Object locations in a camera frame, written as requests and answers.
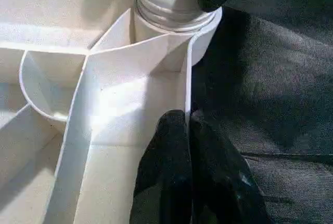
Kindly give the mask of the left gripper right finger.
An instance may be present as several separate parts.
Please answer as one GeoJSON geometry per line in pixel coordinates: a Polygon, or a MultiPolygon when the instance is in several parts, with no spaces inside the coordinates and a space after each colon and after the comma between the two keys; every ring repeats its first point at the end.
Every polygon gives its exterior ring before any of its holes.
{"type": "Polygon", "coordinates": [[[190,116],[195,223],[271,223],[249,165],[202,111],[190,116]]]}

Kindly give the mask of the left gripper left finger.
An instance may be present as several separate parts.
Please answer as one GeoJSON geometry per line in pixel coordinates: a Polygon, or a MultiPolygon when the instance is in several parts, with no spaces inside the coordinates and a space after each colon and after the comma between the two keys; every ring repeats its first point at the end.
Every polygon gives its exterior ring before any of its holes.
{"type": "Polygon", "coordinates": [[[137,169],[130,223],[190,223],[192,167],[185,114],[162,115],[137,169]]]}

